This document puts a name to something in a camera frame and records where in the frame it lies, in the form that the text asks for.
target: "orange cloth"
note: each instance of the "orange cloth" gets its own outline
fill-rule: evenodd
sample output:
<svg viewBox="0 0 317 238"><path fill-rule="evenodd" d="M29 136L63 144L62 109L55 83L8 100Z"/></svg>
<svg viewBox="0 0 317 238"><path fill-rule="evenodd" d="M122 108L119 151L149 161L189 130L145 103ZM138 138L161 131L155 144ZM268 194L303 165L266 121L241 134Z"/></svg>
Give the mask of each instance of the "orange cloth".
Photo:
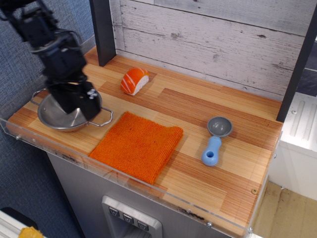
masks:
<svg viewBox="0 0 317 238"><path fill-rule="evenodd" d="M180 127L125 112L89 157L154 184L182 136Z"/></svg>

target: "metal rivet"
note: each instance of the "metal rivet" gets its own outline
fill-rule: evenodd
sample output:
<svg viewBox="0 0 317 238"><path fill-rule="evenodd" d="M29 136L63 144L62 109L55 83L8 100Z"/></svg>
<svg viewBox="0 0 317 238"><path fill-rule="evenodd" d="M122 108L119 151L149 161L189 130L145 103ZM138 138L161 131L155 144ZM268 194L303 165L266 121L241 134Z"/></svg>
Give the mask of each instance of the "metal rivet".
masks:
<svg viewBox="0 0 317 238"><path fill-rule="evenodd" d="M257 193L258 193L258 190L255 189L255 188L253 188L253 189L251 189L251 193L252 193L252 194L257 194Z"/></svg>
<svg viewBox="0 0 317 238"><path fill-rule="evenodd" d="M206 223L206 226L207 226L208 228L211 228L211 227L212 227L212 223L211 223L211 222L207 222L207 223Z"/></svg>

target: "sushi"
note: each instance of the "sushi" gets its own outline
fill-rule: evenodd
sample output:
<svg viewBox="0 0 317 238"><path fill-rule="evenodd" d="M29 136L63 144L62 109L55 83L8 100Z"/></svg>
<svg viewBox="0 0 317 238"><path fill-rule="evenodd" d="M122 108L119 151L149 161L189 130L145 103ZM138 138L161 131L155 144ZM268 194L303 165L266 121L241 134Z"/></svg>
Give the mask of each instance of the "sushi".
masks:
<svg viewBox="0 0 317 238"><path fill-rule="evenodd" d="M121 90L130 95L137 92L149 81L150 73L144 68L130 69L121 81Z"/></svg>

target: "pot handle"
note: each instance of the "pot handle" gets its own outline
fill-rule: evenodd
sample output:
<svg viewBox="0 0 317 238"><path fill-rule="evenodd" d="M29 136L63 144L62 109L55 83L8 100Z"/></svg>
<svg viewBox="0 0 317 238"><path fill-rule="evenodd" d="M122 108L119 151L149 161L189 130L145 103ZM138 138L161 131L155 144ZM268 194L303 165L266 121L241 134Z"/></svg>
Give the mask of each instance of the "pot handle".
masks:
<svg viewBox="0 0 317 238"><path fill-rule="evenodd" d="M33 94L32 94L32 98L31 98L31 100L30 100L31 103L34 103L35 105L38 105L38 106L39 106L40 104L37 103L37 102L34 102L33 99L36 97L36 95L38 95L40 92L42 92L42 91L44 91L44 90L47 90L47 89L46 89L46 88L42 88L41 90L36 91L35 93L33 93Z"/></svg>
<svg viewBox="0 0 317 238"><path fill-rule="evenodd" d="M89 121L89 122L87 122L87 123L92 124L92 125L95 125L95 126L99 126L99 127L104 126L104 125L110 123L110 122L112 121L112 119L113 119L113 111L111 111L111 110L108 109L108 108L104 108L104 107L101 107L101 109L104 109L104 110L106 110L106 111L108 111L108 112L111 112L111 114L110 114L110 120L109 120L109 121L106 121L106 122L104 122L104 123L102 123L102 124L97 124L97 123L94 123L94 122L92 122L92 121Z"/></svg>

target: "wooden countertop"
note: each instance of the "wooden countertop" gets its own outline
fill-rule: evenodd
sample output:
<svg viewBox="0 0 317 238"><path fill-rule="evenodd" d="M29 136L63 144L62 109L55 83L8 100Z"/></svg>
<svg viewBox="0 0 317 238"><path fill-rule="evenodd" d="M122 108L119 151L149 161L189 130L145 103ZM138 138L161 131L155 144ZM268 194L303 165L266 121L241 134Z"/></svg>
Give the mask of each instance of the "wooden countertop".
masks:
<svg viewBox="0 0 317 238"><path fill-rule="evenodd" d="M185 211L190 209L189 216L212 221L215 227L240 236L232 223L248 228L259 195L252 190L259 192L263 185L282 129L282 123L275 120L281 103L120 56L100 67L96 48L85 57L88 64L84 73L101 94L103 106L114 111L112 123L89 125L75 132L56 131L39 121L37 106L32 103L9 122L35 133L31 136L45 146L62 145L58 150L64 146L63 153L70 149L83 155L97 146L125 111L165 126L177 125L183 128L184 136L155 187L195 206L164 193L161 198ZM133 67L146 68L151 74L150 82L130 96L120 90L120 82ZM207 122L215 116L229 118L234 128L222 139L219 163L207 167L200 157L210 138ZM107 112L100 113L96 120L107 117ZM26 133L22 129L16 133ZM212 213L229 222L217 220Z"/></svg>

